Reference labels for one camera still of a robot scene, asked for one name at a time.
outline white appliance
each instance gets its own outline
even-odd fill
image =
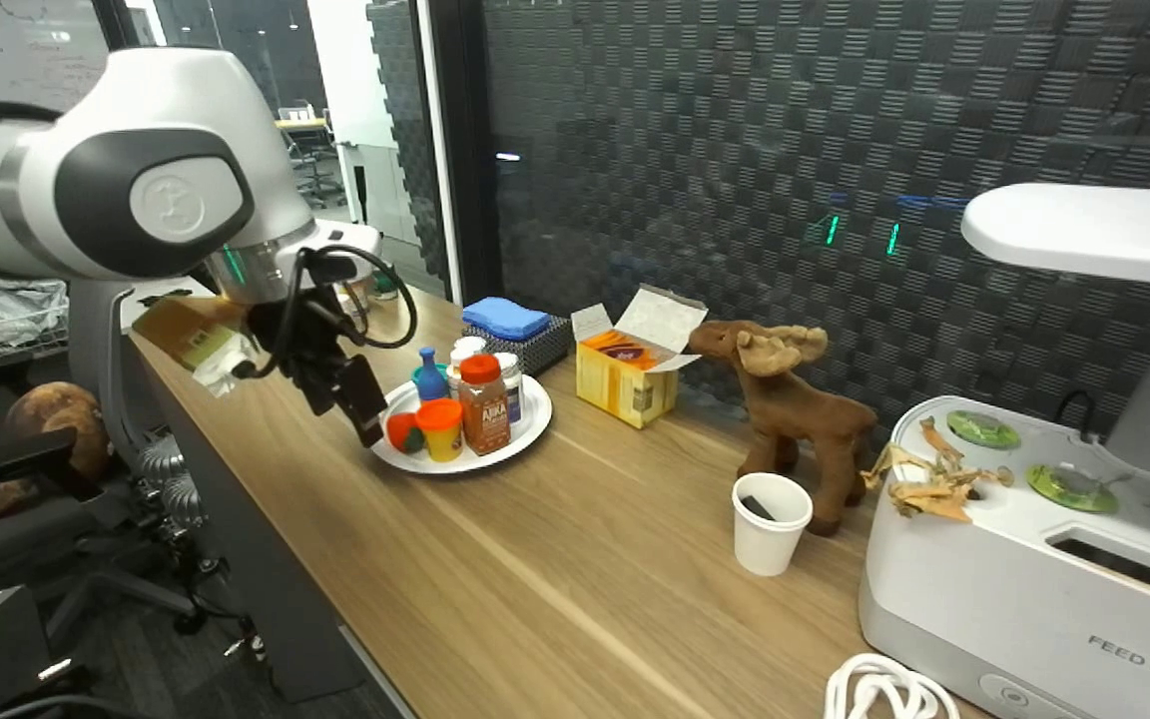
[[[1014,182],[978,196],[962,234],[1008,265],[1150,284],[1150,193]],[[867,642],[994,715],[1150,719],[1150,370],[1105,443],[962,395],[912,409],[889,443],[929,458],[921,421],[1014,482],[982,489],[970,523],[904,517],[881,493]]]

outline white plate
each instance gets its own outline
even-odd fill
[[[415,411],[415,405],[421,405],[415,382],[389,390],[385,425],[395,411]],[[389,469],[399,469],[413,475],[467,475],[467,470],[515,458],[524,449],[532,449],[547,430],[547,425],[551,425],[547,386],[534,382],[532,377],[524,377],[524,417],[510,425],[510,443],[502,443],[498,453],[478,455],[478,453],[462,449],[450,463],[437,463],[437,458],[426,458],[426,453],[402,455],[389,438],[381,438],[381,443],[373,443],[373,455],[381,455]]]

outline white paper cup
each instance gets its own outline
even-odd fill
[[[751,574],[781,574],[809,517],[809,495],[773,470],[747,470],[732,489],[733,509],[733,558]]]

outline paper cup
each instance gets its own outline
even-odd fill
[[[751,574],[781,574],[809,517],[809,495],[773,470],[739,475],[732,489],[733,558]]]
[[[437,463],[450,463],[462,449],[461,435],[462,425],[462,405],[461,401],[426,401],[415,411],[415,429],[425,435],[426,458]]]

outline orange cup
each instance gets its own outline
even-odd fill
[[[437,463],[450,463],[462,449],[462,405],[461,401],[426,401],[415,411],[415,429]]]

